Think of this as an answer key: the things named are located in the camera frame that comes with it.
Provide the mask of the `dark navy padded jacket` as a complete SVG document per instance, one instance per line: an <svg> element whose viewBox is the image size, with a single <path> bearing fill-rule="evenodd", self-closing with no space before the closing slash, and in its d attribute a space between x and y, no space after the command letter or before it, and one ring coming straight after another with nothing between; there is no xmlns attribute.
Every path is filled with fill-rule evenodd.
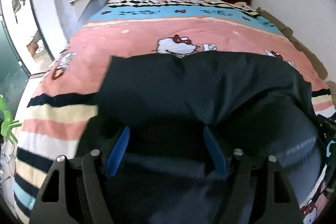
<svg viewBox="0 0 336 224"><path fill-rule="evenodd" d="M215 175L205 127L227 161L236 148L254 167L274 155L299 204L325 150L311 99L296 69L263 55L114 56L77 152L130 129L117 173L102 188L113 223L214 223L228 183Z"/></svg>

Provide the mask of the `pink Hello Kitty blanket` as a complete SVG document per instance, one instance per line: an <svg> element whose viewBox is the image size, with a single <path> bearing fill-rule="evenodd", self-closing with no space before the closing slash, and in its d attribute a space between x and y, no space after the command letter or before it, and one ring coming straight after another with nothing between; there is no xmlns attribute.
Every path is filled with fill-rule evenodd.
<svg viewBox="0 0 336 224"><path fill-rule="evenodd" d="M311 83L315 113L334 117L335 105L324 77L284 30L275 18L243 2L109 0L60 52L27 105L14 177L19 220L29 222L56 157L74 157L88 121L98 113L92 98L112 56L161 53L185 60L215 51L280 59Z"/></svg>

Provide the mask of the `green plastic hanger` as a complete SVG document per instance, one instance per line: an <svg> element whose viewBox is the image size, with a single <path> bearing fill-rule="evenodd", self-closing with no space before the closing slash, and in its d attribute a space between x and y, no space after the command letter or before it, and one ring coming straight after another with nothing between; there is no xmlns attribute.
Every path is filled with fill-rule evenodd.
<svg viewBox="0 0 336 224"><path fill-rule="evenodd" d="M1 124L1 135L5 139L10 141L12 144L15 144L18 142L18 139L12 133L12 129L20 127L22 124L18 120L13 120L13 115L11 111L8 109L3 95L1 94L0 97L1 97L0 108L4 116L3 122Z"/></svg>

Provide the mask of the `white bedside shelf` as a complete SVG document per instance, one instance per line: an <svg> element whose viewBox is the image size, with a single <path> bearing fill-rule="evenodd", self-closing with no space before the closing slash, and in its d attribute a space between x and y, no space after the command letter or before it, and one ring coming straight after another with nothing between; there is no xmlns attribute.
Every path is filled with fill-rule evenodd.
<svg viewBox="0 0 336 224"><path fill-rule="evenodd" d="M77 28L80 28L91 16L100 11L109 0L72 0L70 5L74 8Z"/></svg>

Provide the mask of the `dark green door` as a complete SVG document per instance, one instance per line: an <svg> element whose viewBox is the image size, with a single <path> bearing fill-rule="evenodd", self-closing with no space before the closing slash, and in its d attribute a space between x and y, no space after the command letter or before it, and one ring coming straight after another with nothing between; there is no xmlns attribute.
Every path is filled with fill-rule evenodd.
<svg viewBox="0 0 336 224"><path fill-rule="evenodd" d="M8 109L15 116L22 94L29 80L25 70L19 65L6 31L1 22L0 37L0 92Z"/></svg>

